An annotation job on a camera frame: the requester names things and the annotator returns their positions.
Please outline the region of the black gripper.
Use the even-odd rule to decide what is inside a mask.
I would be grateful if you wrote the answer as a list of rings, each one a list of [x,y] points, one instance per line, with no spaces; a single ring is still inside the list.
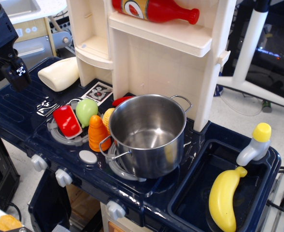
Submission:
[[[9,59],[0,57],[0,81],[7,79],[16,92],[21,92],[31,84],[31,78],[24,61],[16,57],[16,50],[8,55]]]

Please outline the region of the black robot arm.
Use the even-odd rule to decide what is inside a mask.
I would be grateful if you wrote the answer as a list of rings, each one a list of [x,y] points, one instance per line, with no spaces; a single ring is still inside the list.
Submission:
[[[20,92],[31,84],[25,62],[13,48],[18,34],[0,4],[0,81],[7,79],[15,91]]]

